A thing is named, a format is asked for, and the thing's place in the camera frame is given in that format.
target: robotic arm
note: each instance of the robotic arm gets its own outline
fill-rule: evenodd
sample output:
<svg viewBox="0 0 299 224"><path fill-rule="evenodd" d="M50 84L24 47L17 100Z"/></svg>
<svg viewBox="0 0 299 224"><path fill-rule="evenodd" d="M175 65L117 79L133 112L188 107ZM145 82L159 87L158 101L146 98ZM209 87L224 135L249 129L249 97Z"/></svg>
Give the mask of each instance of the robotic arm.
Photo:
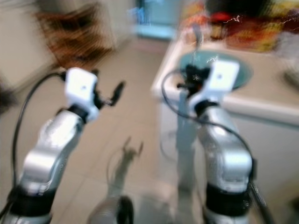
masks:
<svg viewBox="0 0 299 224"><path fill-rule="evenodd" d="M254 199L264 222L273 224L266 203L253 183L255 160L230 115L220 106L223 97L234 88L239 64L219 60L204 69L189 64L183 72L185 83L178 84L178 88L188 90L187 103L196 116L176 111L167 100L164 88L162 92L175 113L201 125L198 138L205 151L207 178L205 222L249 224L248 211Z"/></svg>
<svg viewBox="0 0 299 224"><path fill-rule="evenodd" d="M85 124L97 119L100 109L118 101L124 82L111 99L96 91L97 71L72 68L66 73L68 109L60 110L42 127L35 147L28 153L18 186L3 224L49 224L51 207L69 155L77 146Z"/></svg>

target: white countertop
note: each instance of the white countertop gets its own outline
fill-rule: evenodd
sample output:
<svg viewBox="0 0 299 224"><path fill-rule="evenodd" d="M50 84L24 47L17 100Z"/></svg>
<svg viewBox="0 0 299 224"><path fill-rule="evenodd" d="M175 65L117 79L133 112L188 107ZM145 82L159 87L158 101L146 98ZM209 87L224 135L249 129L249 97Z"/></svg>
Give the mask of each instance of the white countertop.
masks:
<svg viewBox="0 0 299 224"><path fill-rule="evenodd" d="M242 88L224 98L223 106L239 114L299 126L299 91L283 79L283 71L289 66L286 60L273 55L228 50L220 43L205 43L202 49L218 50L236 56L247 62L254 71L251 80ZM152 85L152 94L162 98L162 79L178 68L180 57L192 51L192 46L181 39L170 44L161 67ZM168 98L178 100L180 92L176 84L182 82L179 76L170 78L165 84Z"/></svg>

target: sink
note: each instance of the sink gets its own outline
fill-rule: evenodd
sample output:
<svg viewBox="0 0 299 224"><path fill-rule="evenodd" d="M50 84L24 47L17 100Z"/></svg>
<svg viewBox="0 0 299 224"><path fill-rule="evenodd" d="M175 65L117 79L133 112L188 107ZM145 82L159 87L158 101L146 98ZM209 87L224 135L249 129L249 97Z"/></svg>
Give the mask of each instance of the sink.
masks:
<svg viewBox="0 0 299 224"><path fill-rule="evenodd" d="M193 54L193 52L187 53L180 58L179 64L181 69L184 69L187 64L191 63ZM195 53L194 64L202 69L210 67L210 64L217 60L235 61L239 63L240 69L234 84L234 89L242 87L250 80L252 76L250 67L244 61L232 55L218 51L199 50Z"/></svg>

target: faucet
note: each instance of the faucet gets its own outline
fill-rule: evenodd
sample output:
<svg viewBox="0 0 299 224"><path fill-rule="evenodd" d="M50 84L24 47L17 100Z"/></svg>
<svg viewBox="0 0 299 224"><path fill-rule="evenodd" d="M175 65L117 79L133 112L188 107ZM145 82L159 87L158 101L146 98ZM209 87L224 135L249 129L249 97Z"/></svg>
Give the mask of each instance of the faucet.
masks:
<svg viewBox="0 0 299 224"><path fill-rule="evenodd" d="M196 54L197 50L199 49L199 47L202 45L203 35L200 30L200 26L198 24L196 24L196 23L192 24L192 28L193 28L195 38L196 38L195 49L194 49L194 53L192 55L192 60L191 60L191 64L194 65L195 54Z"/></svg>

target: black cable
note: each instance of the black cable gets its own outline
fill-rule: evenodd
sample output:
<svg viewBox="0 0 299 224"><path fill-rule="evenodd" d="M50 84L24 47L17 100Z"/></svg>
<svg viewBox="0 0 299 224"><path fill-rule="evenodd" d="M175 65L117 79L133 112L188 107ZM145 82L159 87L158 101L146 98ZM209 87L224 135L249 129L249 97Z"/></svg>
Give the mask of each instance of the black cable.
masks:
<svg viewBox="0 0 299 224"><path fill-rule="evenodd" d="M2 211L0 212L0 220L7 214L10 209L12 202L7 202Z"/></svg>
<svg viewBox="0 0 299 224"><path fill-rule="evenodd" d="M12 154L11 154L11 163L12 163L12 181L13 181L13 188L15 188L17 186L17 143L18 143L18 137L19 137L19 132L20 132L20 127L22 124L22 120L23 120L23 116L25 113L25 110L28 106L28 103L31 99L31 97L33 96L33 94L35 93L35 91L38 89L38 87L45 82L46 80L48 80L51 77L60 77L59 73L50 73L48 75L46 75L45 77L43 77L41 80L39 80L34 86L33 88L30 90L30 92L28 93L23 106L21 108L20 114L19 114L19 118L17 121L17 124L15 126L15 130L14 130L14 137L13 137L13 143L12 143Z"/></svg>
<svg viewBox="0 0 299 224"><path fill-rule="evenodd" d="M62 78L62 80L65 81L65 72L59 74L59 73L50 73L48 75L46 75L45 77L43 77L41 80L39 80L34 86L33 88L30 90L30 92L28 93L24 103L23 103L23 106L21 108L21 111L20 111L20 114L19 114L19 118L18 118L18 121L17 121L17 124L16 124L16 127L15 127L15 130L14 130L14 137L13 137L13 143L12 143L12 152L11 152L11 163L12 163L12 181L13 181L13 187L12 187L12 190L11 192L14 192L14 189L17 189L17 185L18 185L18 181L17 181L17 178L18 178L18 175L17 175L17 142L18 142L18 137L19 137L19 132L20 132L20 127L21 127L21 124L22 124L22 120L23 120L23 116L24 116L24 113L25 113L25 110L28 106L28 103L31 99L31 97L33 96L33 94L35 93L35 91L38 89L38 87L44 83L46 80L48 80L49 78L51 77L60 77ZM13 204L14 202L14 197L10 198L8 197L8 201L5 205L5 207L2 209L2 211L0 212L0 220L4 217L4 215L9 211L10 209L10 206Z"/></svg>
<svg viewBox="0 0 299 224"><path fill-rule="evenodd" d="M176 70L173 70L171 72L169 72L162 80L162 83L161 83L161 89L162 89L162 95L163 95L163 98L164 98L164 101L165 103L168 105L168 107L174 112L176 113L178 116L180 117L183 117L183 118L186 118L186 119L191 119L201 125L212 125L212 126L217 126L217 127L220 127L222 128L223 130L233 134L235 137L237 137L241 142L242 144L245 146L246 150L248 150L248 152L250 153L250 156L252 158L252 171L251 171L251 174L249 176L249 191L252 193L253 195L253 199L255 200L255 202L257 203L258 207L259 207L259 210L260 210L260 213L262 215L262 218L264 219L265 223L266 224L274 224L274 221L273 221L273 218L269 212L269 209L268 207L266 206L265 203L262 203L264 200L262 199L261 195L258 193L258 191L256 191L256 186L255 184L253 183L253 178L254 178L254 175L255 175L255 169L256 169L256 161L253 159L253 156L252 156L252 153L251 153L251 150L248 146L248 144L246 143L246 141L238 134L236 133L234 130L230 129L230 128L227 128L225 127L224 125L222 124L217 124L217 123L214 123L214 122L210 122L210 121L206 121L206 120L203 120L203 119L199 119L198 117L192 117L190 116L189 114L187 113L182 113L180 112L179 110L177 110L176 108L174 108L171 103L169 102L169 99L167 98L166 96L166 91L165 91L165 83L167 81L167 79L169 77L171 77L172 75L174 75L175 73L182 73L184 72L184 70L182 69L176 69Z"/></svg>
<svg viewBox="0 0 299 224"><path fill-rule="evenodd" d="M251 192L251 196L253 197L256 205L258 206L259 213L260 213L261 217L263 218L263 220L267 224L275 224L274 219L270 213L270 210L269 210L265 200L261 196L260 191L257 188L257 186L253 182L250 182L249 189Z"/></svg>

